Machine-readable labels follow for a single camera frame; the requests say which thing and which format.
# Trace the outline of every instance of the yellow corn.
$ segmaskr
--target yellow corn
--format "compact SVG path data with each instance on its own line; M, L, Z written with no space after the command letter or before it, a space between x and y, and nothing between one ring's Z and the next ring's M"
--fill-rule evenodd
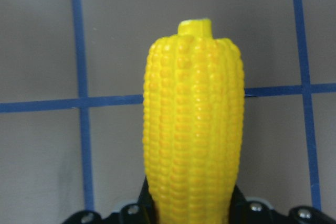
M228 223L244 114L240 51L209 19L180 23L150 48L143 145L160 224Z

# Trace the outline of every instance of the blue tape line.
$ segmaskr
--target blue tape line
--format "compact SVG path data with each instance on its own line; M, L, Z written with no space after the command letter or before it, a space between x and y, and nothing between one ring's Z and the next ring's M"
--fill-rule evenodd
M75 30L78 95L80 98L87 98L88 81L81 0L72 0L72 11L74 16L73 26ZM90 116L88 108L80 109L80 133L85 208L87 210L94 210Z
M297 34L301 81L302 81L303 110L305 113L304 122L306 125L311 200L315 208L321 209L319 170L318 170L318 159L317 159L314 118L312 108L308 51L306 42L306 32L304 27L305 21L303 15L303 4L302 0L293 0L293 4L295 12L296 34Z
M81 135L85 209L93 211L95 202L93 197L93 175L92 175L89 108L81 108L79 118L81 125L80 135Z
M11 102L0 103L0 113L31 112L46 110L67 110L75 108L89 108L115 105L141 104L142 95L125 95L113 97L92 97L64 100Z
M311 86L312 93L331 93L336 92L336 83L313 84Z
M276 95L293 94L302 94L302 86L296 85L245 89L245 97L272 97Z
M336 83L313 84L312 93L336 92ZM247 88L245 97L272 97L277 95L302 94L302 86L277 86L264 88ZM35 101L35 102L11 102L0 103L0 113L47 111L47 110L67 110L75 108L89 108L116 105L141 104L143 101L141 94L110 96L110 97L89 97L77 99Z
M72 0L72 11L74 17L73 26L75 30L78 94L79 97L87 97L88 81L81 0Z

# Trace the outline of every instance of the gray wall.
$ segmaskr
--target gray wall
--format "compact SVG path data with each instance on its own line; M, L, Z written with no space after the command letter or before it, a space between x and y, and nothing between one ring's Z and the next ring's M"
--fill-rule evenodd
M335 83L335 0L303 0L312 83ZM292 0L82 0L91 97L142 93L151 43L208 17L241 49L246 87L300 84ZM77 97L71 0L0 0L0 103ZM313 95L323 211L336 218L336 94ZM96 210L136 199L142 106L91 108ZM246 99L238 185L286 214L311 205L302 96ZM1 223L84 207L78 110L0 114Z

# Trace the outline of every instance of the blue tape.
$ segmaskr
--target blue tape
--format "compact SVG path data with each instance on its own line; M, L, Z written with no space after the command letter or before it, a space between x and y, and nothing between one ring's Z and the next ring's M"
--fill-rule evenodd
M71 0L73 11L73 26L75 32L76 60L77 60L77 80L79 97L88 96L88 81L86 68L85 39L83 29L83 14L81 0Z
M276 95L293 94L302 94L302 86L296 85L245 89L245 97L272 97Z
M312 93L331 93L336 92L336 83L313 84L311 86Z
M112 97L92 97L64 100L36 101L36 102L11 102L0 103L0 113L68 110L75 108L89 108L116 105L141 104L142 95L125 95Z
M318 170L318 159L317 159L316 139L315 139L315 129L313 119L308 51L306 42L306 32L304 27L305 21L303 15L303 4L302 0L293 0L293 4L295 13L298 50L299 50L301 81L302 81L303 110L305 113L304 122L306 126L311 200L315 208L321 209L319 170Z
M75 30L78 95L79 98L87 98L88 81L81 0L72 0L72 11L74 16L73 26ZM80 109L80 133L85 208L87 210L94 210L90 116L88 108Z
M80 109L80 135L83 169L83 189L85 209L94 210L93 174L90 140L90 117L89 108Z

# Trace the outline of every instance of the corn cob tip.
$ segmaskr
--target corn cob tip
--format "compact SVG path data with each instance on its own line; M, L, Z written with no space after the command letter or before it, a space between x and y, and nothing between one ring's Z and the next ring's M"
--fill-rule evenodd
M211 20L204 18L182 21L177 29L177 34L212 38Z

